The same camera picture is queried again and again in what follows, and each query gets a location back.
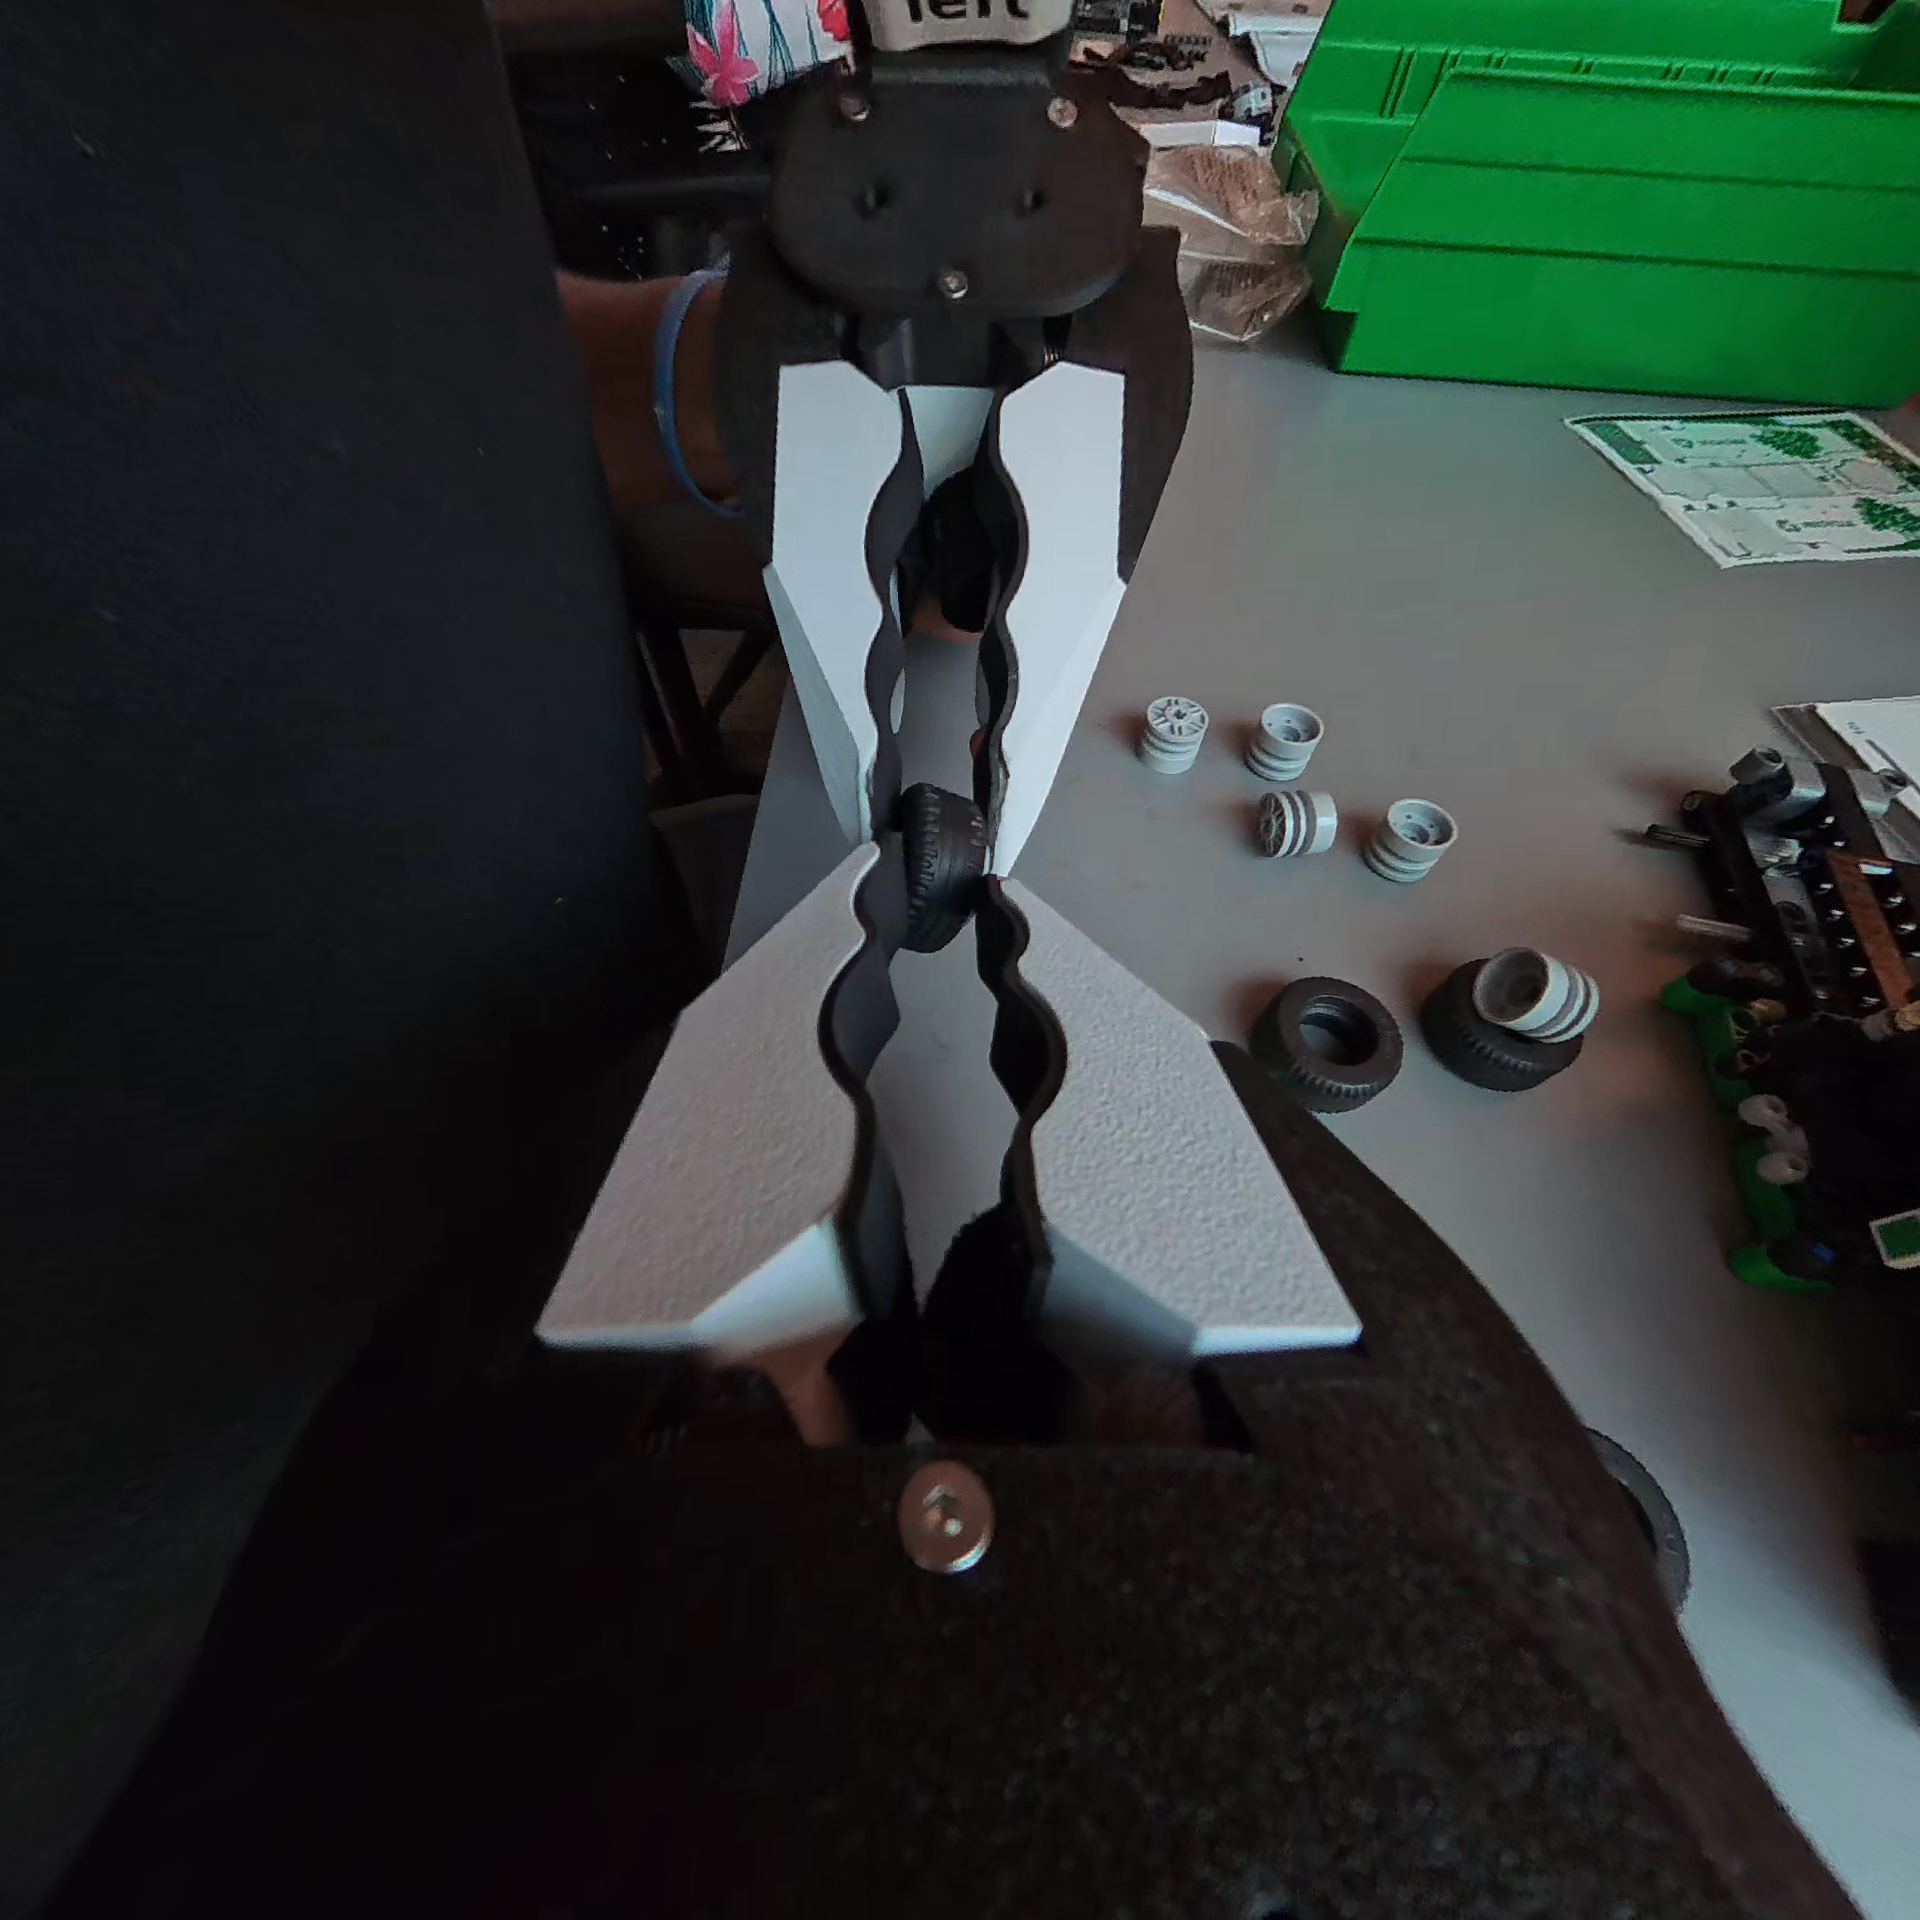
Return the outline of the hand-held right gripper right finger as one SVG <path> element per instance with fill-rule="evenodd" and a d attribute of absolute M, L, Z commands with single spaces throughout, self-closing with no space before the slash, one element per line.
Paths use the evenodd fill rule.
<path fill-rule="evenodd" d="M 1354 1352 L 1356 1311 L 1209 1036 L 1019 880 L 985 880 L 972 928 L 1041 1343 L 1066 1361 Z"/>

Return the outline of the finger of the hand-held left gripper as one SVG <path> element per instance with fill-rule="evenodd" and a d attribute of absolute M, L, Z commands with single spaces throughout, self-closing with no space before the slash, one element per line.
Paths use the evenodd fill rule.
<path fill-rule="evenodd" d="M 1007 878 L 1054 793 L 1123 584 L 1122 539 L 1123 377 L 1062 361 L 992 419 L 988 475 L 1013 488 L 1013 598 L 980 638 L 978 756 L 988 868 Z"/>
<path fill-rule="evenodd" d="M 782 364 L 762 586 L 848 844 L 875 841 L 900 793 L 894 562 L 916 508 L 920 442 L 905 399 L 845 357 Z"/>

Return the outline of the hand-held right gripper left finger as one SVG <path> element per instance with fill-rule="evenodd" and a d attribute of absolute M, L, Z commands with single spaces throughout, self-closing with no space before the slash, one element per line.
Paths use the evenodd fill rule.
<path fill-rule="evenodd" d="M 900 942 L 900 851 L 867 841 L 676 1019 L 543 1345 L 758 1369 L 809 1443 L 908 1436 L 916 1288 L 867 1087 Z"/>

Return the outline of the black rubber lego tyre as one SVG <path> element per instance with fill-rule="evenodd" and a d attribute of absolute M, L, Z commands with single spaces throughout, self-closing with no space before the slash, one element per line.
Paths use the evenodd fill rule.
<path fill-rule="evenodd" d="M 972 919 L 988 871 L 985 811 L 939 785 L 900 797 L 900 855 L 908 890 L 908 952 L 950 949 Z"/>
<path fill-rule="evenodd" d="M 1252 1019 L 1249 1056 L 1309 1113 L 1380 1099 L 1405 1063 L 1395 1013 L 1336 975 L 1291 979 Z"/>
<path fill-rule="evenodd" d="M 1533 1093 L 1584 1056 L 1588 1036 L 1543 1043 L 1485 1019 L 1474 1008 L 1474 984 L 1485 966 L 1485 955 L 1466 961 L 1432 990 L 1420 1013 L 1423 1041 L 1432 1056 L 1472 1087 Z"/>

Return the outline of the person's left forearm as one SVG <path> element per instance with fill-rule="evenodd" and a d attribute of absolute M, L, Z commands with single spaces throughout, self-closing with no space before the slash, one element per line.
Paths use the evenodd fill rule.
<path fill-rule="evenodd" d="M 714 611 L 769 611 L 757 542 L 735 518 L 708 515 L 667 475 L 653 425 L 653 328 L 676 279 L 611 283 L 555 275 L 578 352 L 589 429 L 607 475 L 623 560 L 670 598 Z M 695 481 L 733 502 L 733 467 L 714 429 L 714 323 L 725 285 L 698 294 L 678 339 L 678 437 Z"/>

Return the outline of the scattered small lego pieces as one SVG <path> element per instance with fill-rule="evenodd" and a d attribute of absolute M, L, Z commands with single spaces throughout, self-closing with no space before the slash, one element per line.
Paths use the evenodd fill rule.
<path fill-rule="evenodd" d="M 1274 148 L 1326 0 L 1081 0 L 1071 66 L 1152 148 Z"/>

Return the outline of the lego truck model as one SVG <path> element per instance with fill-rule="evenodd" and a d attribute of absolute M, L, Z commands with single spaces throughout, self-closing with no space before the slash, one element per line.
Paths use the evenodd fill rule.
<path fill-rule="evenodd" d="M 1748 1238 L 1726 1266 L 1789 1292 L 1908 1288 L 1920 1272 L 1915 855 L 1895 773 L 1751 748 L 1647 844 L 1688 851 L 1706 952 L 1670 984 L 1736 1128 Z"/>

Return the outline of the lego instruction booklet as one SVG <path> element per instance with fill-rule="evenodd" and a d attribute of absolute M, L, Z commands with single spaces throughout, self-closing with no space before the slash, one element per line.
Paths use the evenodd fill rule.
<path fill-rule="evenodd" d="M 1775 725 L 1814 758 L 1900 773 L 1895 811 L 1920 822 L 1920 701 L 1789 704 Z"/>

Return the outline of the blue wristband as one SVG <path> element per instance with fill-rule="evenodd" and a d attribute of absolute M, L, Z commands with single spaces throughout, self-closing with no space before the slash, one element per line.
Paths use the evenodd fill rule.
<path fill-rule="evenodd" d="M 653 328 L 653 395 L 652 395 L 652 403 L 653 403 L 653 425 L 657 425 L 657 455 L 663 455 L 663 467 L 667 467 L 670 481 L 695 508 L 705 508 L 708 515 L 739 518 L 739 502 L 725 502 L 725 498 L 708 495 L 695 481 L 695 475 L 686 470 L 682 437 L 678 437 L 678 374 L 676 374 L 678 339 L 682 339 L 682 323 L 686 323 L 693 304 L 698 301 L 698 294 L 708 294 L 714 285 L 727 285 L 727 279 L 733 279 L 733 257 L 719 257 L 714 267 L 705 267 L 705 271 L 695 271 L 695 275 L 686 275 L 670 285 L 657 328 Z"/>

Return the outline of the floral sleeve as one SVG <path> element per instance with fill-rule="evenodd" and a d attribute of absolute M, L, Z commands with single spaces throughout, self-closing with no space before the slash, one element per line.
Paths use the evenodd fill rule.
<path fill-rule="evenodd" d="M 682 71 L 712 107 L 742 107 L 815 70 L 850 62 L 861 5 L 682 0 Z"/>

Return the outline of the clear plastic bag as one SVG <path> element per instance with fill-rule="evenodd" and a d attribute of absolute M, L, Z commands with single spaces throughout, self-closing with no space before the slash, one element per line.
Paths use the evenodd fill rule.
<path fill-rule="evenodd" d="M 1252 345 L 1309 301 L 1317 186 L 1291 191 L 1263 148 L 1175 144 L 1144 168 L 1144 221 L 1177 229 L 1196 339 Z"/>

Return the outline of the person's dark clothing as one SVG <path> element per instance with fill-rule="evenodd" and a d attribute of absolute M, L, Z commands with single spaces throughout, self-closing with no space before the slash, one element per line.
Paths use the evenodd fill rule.
<path fill-rule="evenodd" d="M 4 5 L 4 1915 L 303 1431 L 513 1288 L 663 984 L 482 5 Z"/>

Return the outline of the green plastic bin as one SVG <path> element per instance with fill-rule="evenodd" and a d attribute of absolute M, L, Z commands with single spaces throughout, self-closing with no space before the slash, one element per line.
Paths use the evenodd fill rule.
<path fill-rule="evenodd" d="M 1830 0 L 1341 0 L 1281 118 L 1281 154 L 1361 206 L 1449 71 L 1915 98 L 1915 5 Z"/>
<path fill-rule="evenodd" d="M 1347 374 L 1888 410 L 1915 399 L 1914 94 L 1444 70 L 1309 118 Z"/>

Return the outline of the green white sticker sheet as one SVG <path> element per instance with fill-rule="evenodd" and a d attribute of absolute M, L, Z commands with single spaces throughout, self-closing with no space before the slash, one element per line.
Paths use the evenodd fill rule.
<path fill-rule="evenodd" d="M 1570 419 L 1715 565 L 1920 552 L 1920 463 L 1850 410 Z"/>

